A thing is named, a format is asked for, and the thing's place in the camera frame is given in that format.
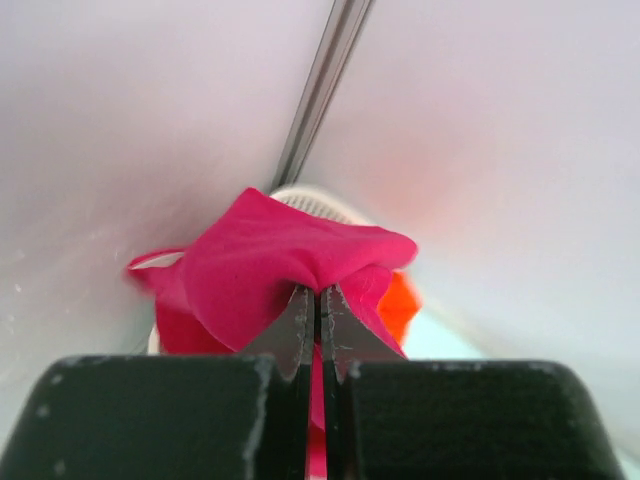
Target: red cloth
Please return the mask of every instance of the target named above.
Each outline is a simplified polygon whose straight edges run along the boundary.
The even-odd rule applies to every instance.
[[[294,285],[320,293],[335,283],[353,313],[402,353],[376,306],[389,287],[391,270],[416,254],[407,237],[316,218],[247,189],[173,265],[139,268],[152,257],[177,251],[147,254],[128,268],[156,295],[156,323],[167,353],[241,350],[282,313]],[[311,419],[324,430],[317,349],[314,355]],[[316,455],[312,474],[322,475],[320,463]]]

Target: pink cloth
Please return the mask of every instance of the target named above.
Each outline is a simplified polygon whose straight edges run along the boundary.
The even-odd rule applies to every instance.
[[[184,256],[169,267],[136,268],[179,251]],[[158,333],[168,353],[241,350],[282,313],[296,284],[320,293],[335,283],[353,313],[402,353],[376,307],[391,270],[407,265],[416,251],[397,233],[319,219],[247,189],[189,248],[139,257],[128,273],[155,293]],[[318,349],[314,355],[311,420],[324,430]],[[311,473],[322,475],[324,460],[314,457]]]

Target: metal strip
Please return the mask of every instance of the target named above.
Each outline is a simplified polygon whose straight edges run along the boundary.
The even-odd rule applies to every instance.
[[[334,1],[278,163],[274,189],[298,178],[372,3],[373,0]]]

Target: orange cloth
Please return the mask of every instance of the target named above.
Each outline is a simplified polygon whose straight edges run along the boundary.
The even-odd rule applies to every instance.
[[[411,319],[419,310],[420,298],[414,293],[409,277],[402,272],[393,272],[391,285],[378,303],[378,314],[400,345],[407,335]]]

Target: white wall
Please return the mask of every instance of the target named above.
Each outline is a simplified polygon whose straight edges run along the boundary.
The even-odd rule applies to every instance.
[[[57,357],[130,352],[121,271],[268,187],[330,0],[0,6],[0,444]]]
[[[497,354],[578,370],[640,455],[640,3],[377,2],[301,180],[420,244]]]

